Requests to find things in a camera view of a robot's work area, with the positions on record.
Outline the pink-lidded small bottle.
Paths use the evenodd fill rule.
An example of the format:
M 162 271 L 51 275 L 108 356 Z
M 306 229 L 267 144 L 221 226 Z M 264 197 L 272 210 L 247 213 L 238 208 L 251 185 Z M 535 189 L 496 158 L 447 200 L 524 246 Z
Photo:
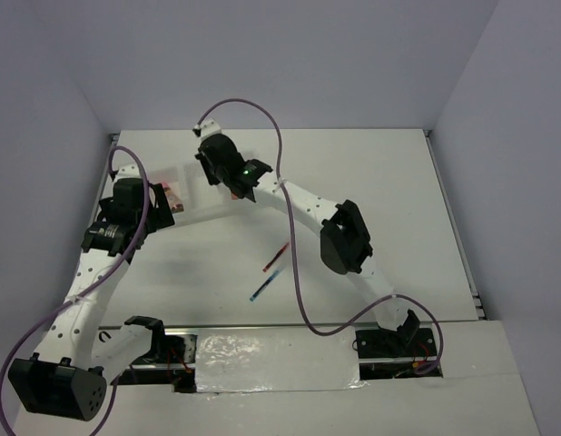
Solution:
M 170 206 L 171 212 L 182 213 L 184 211 L 184 206 L 180 197 L 176 194 L 176 192 L 172 189 L 172 187 L 168 183 L 162 182 L 162 188 L 165 193 L 168 204 Z

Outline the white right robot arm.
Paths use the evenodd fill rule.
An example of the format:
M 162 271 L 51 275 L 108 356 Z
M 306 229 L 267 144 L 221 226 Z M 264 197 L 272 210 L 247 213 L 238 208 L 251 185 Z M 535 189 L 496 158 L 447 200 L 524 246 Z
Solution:
M 290 183 L 256 159 L 246 160 L 221 128 L 192 129 L 200 145 L 195 158 L 201 163 L 210 185 L 223 184 L 239 199 L 286 213 L 290 227 L 290 249 L 295 293 L 307 327 L 319 336 L 331 336 L 351 326 L 367 312 L 373 312 L 378 327 L 385 331 L 386 348 L 405 355 L 417 342 L 418 317 L 402 299 L 373 260 L 370 235 L 359 207 L 351 200 L 336 203 Z M 308 318 L 300 292 L 296 255 L 295 223 L 310 229 L 320 240 L 320 259 L 332 272 L 347 277 L 369 302 L 369 307 L 344 325 L 322 332 Z

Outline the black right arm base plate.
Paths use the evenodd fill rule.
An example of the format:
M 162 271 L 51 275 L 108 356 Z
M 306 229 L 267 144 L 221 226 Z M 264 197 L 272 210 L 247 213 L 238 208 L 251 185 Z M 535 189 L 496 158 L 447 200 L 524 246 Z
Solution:
M 411 339 L 384 329 L 362 329 L 355 331 L 352 347 L 360 359 L 397 359 L 436 357 L 438 347 L 433 333 L 428 328 L 419 328 Z

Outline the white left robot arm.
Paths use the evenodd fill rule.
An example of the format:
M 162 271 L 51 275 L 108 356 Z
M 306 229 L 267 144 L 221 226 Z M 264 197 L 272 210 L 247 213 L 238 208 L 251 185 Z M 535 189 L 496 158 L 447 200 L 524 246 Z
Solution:
M 98 329 L 113 292 L 134 257 L 129 244 L 174 224 L 163 187 L 124 177 L 100 202 L 96 220 L 84 233 L 79 267 L 64 310 L 28 359 L 14 359 L 8 380 L 31 413 L 90 421 L 103 406 L 106 390 L 140 358 L 157 362 L 169 343 L 163 322 L 134 315 L 118 333 L 98 341 Z

